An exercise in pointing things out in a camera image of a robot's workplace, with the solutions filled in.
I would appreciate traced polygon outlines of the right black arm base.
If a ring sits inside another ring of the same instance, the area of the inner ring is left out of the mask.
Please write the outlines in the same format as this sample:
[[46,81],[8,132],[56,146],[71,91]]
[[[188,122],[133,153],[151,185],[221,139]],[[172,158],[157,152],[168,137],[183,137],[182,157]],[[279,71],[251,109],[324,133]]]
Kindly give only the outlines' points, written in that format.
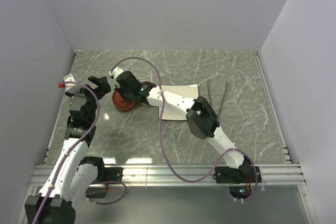
[[234,201],[244,202],[253,195],[255,185],[261,184],[262,177],[258,166],[250,166],[247,172],[226,166],[217,166],[213,179],[217,184],[228,184],[230,196]]

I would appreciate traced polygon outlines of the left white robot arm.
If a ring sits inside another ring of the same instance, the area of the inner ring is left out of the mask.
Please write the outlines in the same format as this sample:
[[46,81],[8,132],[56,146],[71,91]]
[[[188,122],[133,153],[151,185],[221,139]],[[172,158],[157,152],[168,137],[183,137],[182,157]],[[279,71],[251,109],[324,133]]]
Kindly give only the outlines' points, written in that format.
[[70,98],[65,140],[47,181],[36,196],[26,199],[28,223],[74,223],[76,202],[92,182],[100,183],[106,177],[103,159],[85,154],[96,131],[99,100],[111,87],[107,77],[90,76],[88,80],[96,87],[76,82],[70,74],[58,84]]

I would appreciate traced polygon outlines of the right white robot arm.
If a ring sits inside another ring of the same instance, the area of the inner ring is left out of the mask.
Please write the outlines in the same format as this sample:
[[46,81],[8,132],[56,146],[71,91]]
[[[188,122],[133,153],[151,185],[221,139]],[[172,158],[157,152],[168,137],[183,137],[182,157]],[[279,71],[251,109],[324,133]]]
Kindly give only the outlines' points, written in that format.
[[196,99],[178,95],[162,88],[162,84],[151,82],[141,83],[130,71],[120,68],[109,72],[111,79],[117,84],[117,91],[126,102],[135,101],[140,104],[155,106],[185,117],[192,135],[206,140],[219,154],[223,155],[225,163],[231,168],[232,178],[243,182],[250,175],[253,163],[239,151],[235,144],[224,133],[218,116],[206,98]]

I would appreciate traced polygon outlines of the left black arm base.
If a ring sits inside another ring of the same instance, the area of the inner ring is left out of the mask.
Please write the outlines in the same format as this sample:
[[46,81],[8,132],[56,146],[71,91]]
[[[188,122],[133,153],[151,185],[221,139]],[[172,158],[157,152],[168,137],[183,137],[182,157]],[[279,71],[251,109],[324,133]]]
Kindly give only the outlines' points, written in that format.
[[[103,158],[86,156],[80,161],[79,169],[86,176],[93,176],[86,188],[87,201],[97,205],[111,205],[119,202],[127,194],[127,186],[122,182],[123,168],[106,167]],[[113,201],[97,201],[97,199],[104,199],[108,195],[110,185],[123,187],[123,193]]]

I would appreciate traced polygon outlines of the red lid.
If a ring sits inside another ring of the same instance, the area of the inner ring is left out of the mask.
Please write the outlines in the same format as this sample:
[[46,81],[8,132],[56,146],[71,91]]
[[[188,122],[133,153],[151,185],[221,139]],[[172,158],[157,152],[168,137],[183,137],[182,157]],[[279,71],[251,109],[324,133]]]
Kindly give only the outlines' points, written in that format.
[[154,87],[156,87],[156,85],[155,85],[154,83],[149,82],[149,81],[142,81],[141,84],[142,84],[142,85],[147,85],[147,86],[154,86]]
[[117,91],[114,91],[112,94],[112,102],[114,106],[130,106],[131,104],[136,104],[135,101],[125,102],[123,97]]

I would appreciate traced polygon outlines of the metal tongs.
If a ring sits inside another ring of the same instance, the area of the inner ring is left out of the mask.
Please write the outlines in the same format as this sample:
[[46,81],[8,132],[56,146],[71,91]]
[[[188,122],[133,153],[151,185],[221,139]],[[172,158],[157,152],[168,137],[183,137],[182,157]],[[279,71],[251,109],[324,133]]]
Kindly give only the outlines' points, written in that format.
[[227,100],[228,79],[207,79],[207,93],[209,103],[218,118],[224,116],[224,107]]

